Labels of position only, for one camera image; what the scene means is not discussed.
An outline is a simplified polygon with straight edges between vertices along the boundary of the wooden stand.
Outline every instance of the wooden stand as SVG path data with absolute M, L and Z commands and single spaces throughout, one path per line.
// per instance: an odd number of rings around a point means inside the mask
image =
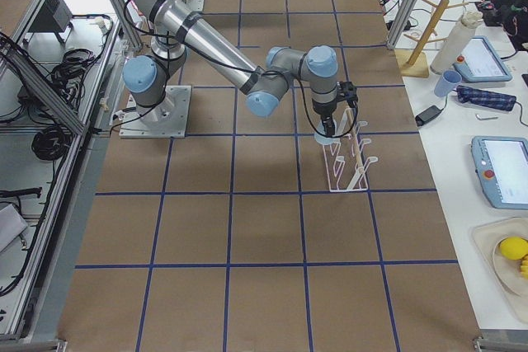
M 468 3 L 459 3 L 449 6 L 449 0 L 440 0 L 440 3 L 435 4 L 430 0 L 422 0 L 431 7 L 435 8 L 435 11 L 432 13 L 431 20 L 427 24 L 426 29 L 423 31 L 422 37 L 417 39 L 408 34 L 403 34 L 405 37 L 416 41 L 416 47 L 413 51 L 407 51 L 402 49 L 396 49 L 394 52 L 396 54 L 396 59 L 398 60 L 398 66 L 402 76 L 405 77 L 429 77 L 429 65 L 427 64 L 426 55 L 422 52 L 423 48 L 427 43 L 434 43 L 436 41 L 443 41 L 446 38 L 442 39 L 432 39 L 429 40 L 431 35 L 434 33 L 436 35 L 436 25 L 441 19 L 442 14 L 448 8 L 465 6 Z

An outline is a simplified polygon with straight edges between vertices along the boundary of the white bottle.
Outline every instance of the white bottle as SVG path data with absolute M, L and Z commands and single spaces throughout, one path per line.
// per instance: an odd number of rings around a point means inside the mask
M 456 61 L 482 23 L 482 12 L 466 12 L 455 24 L 431 63 L 434 73 L 443 73 Z

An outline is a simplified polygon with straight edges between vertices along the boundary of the tablet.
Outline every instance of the tablet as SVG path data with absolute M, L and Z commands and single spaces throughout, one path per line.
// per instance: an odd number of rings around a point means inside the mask
M 471 153 L 478 179 L 493 207 L 528 209 L 527 148 L 524 138 L 473 138 Z
M 486 36 L 475 36 L 462 50 L 464 60 L 453 66 L 466 82 L 509 82 L 510 71 Z

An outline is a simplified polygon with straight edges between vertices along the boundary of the white table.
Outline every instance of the white table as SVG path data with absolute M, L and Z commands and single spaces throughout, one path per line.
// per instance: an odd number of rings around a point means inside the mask
M 450 0 L 451 4 L 462 0 Z M 418 1 L 415 8 L 428 8 Z M 443 18 L 457 19 L 462 9 L 448 10 Z M 429 15 L 414 12 L 418 28 L 425 29 Z M 386 21 L 394 19 L 386 16 Z M 453 22 L 441 21 L 437 27 L 440 37 L 446 37 Z M 499 55 L 513 53 L 513 47 L 502 28 L 481 26 L 477 35 L 486 35 Z M 397 48 L 412 49 L 414 43 L 402 37 Z M 438 44 L 427 45 L 425 53 L 428 63 L 437 54 Z M 511 69 L 513 80 L 506 83 L 466 84 L 475 88 L 489 88 L 517 96 L 525 106 L 525 120 L 528 121 L 528 87 L 521 79 L 528 73 L 528 54 L 519 53 L 506 61 Z M 416 115 L 431 105 L 442 107 L 444 100 L 433 93 L 438 76 L 431 74 L 428 79 L 405 77 L 412 111 Z M 477 135 L 528 137 L 528 128 L 519 123 L 519 107 L 510 113 L 473 105 L 462 105 L 456 95 L 450 94 L 445 111 L 431 123 L 420 128 L 423 146 L 431 167 L 431 173 L 438 189 L 445 219 L 450 229 L 460 268 L 464 275 L 474 313 L 481 329 L 528 330 L 528 324 L 519 321 L 510 309 L 502 289 L 491 268 L 484 261 L 476 247 L 472 231 L 485 224 L 511 217 L 528 217 L 528 211 L 494 209 L 483 195 L 478 177 L 475 175 L 473 158 L 470 152 L 471 139 Z M 481 116 L 497 115 L 498 120 L 479 121 Z

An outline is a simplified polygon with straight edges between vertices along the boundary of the emergency stop button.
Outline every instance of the emergency stop button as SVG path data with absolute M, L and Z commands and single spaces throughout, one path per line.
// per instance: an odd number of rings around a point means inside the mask
M 495 177 L 495 172 L 492 171 L 491 169 L 488 169 L 487 171 L 484 171 L 484 177 L 486 179 L 492 179 Z

